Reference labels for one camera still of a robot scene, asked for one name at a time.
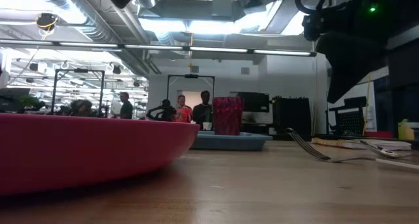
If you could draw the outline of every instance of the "pink bowl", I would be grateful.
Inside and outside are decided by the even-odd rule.
[[[0,195],[150,172],[186,152],[198,130],[175,122],[0,114]]]

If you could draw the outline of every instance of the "wooden table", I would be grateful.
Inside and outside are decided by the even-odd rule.
[[[2,224],[419,223],[419,172],[370,161],[329,164],[293,142],[272,141],[263,152],[189,151],[148,176],[0,205]]]

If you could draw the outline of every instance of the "white wall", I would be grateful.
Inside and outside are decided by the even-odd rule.
[[[189,74],[189,60],[155,60],[155,64],[164,73],[163,75],[151,75],[149,79],[149,101],[147,108],[151,109],[160,104],[166,98],[167,74]],[[199,75],[215,76],[215,97],[229,96],[231,91],[259,92],[258,76],[259,66],[253,65],[252,61],[238,60],[194,60],[194,65],[200,67]],[[250,67],[249,75],[241,75],[242,67]],[[212,94],[211,79],[185,79],[177,80],[169,87],[169,100],[175,105],[177,91],[203,91],[208,90]]]
[[[157,66],[164,73],[189,73],[189,61],[156,60]],[[325,110],[327,93],[327,60],[318,54],[315,58],[294,56],[267,56],[259,65],[250,61],[194,60],[194,65],[200,66],[200,75],[215,76],[215,97],[229,96],[230,92],[262,92],[270,97],[306,97],[310,100],[312,117],[316,115],[316,132],[325,133]],[[241,75],[241,67],[250,67],[250,75]],[[166,98],[167,75],[151,75],[149,81],[148,108],[156,107]],[[178,78],[170,87],[170,101],[175,105],[177,91],[201,91],[211,87],[202,79]],[[270,113],[259,113],[259,122],[272,122]]]

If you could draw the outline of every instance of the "fluorescent light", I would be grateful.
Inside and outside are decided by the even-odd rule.
[[[122,49],[92,48],[92,51],[122,52]]]
[[[138,48],[144,50],[183,50],[182,47],[159,46],[159,45],[125,45],[126,48]]]
[[[255,50],[255,54],[273,54],[273,55],[288,55],[288,56],[310,56],[310,52],[297,52],[286,50]]]
[[[52,45],[50,41],[28,41],[28,40],[0,40],[1,44],[20,44],[20,45]]]
[[[288,25],[283,29],[281,35],[300,35],[304,31],[302,26],[302,20],[306,16],[305,13],[299,11],[294,17],[289,21]]]
[[[247,49],[212,48],[212,47],[191,47],[191,50],[197,50],[197,51],[214,51],[214,52],[235,52],[235,53],[246,53],[247,52]]]
[[[113,48],[118,47],[117,44],[101,44],[101,43],[66,43],[60,42],[62,46],[65,47],[103,47],[103,48]]]
[[[233,22],[192,21],[188,31],[197,34],[231,34],[239,33],[240,28]]]
[[[85,81],[102,81],[101,79],[95,79],[95,78],[85,78],[83,80],[85,80]],[[122,80],[120,80],[120,79],[104,79],[104,81],[117,82],[117,81],[122,81]]]
[[[155,33],[186,31],[185,24],[180,20],[153,20],[139,18],[139,22],[144,30],[153,31]]]

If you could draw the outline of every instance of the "tray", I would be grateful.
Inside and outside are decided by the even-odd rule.
[[[214,132],[199,131],[191,149],[221,149],[237,151],[261,151],[271,136],[241,132],[239,136],[215,135]]]

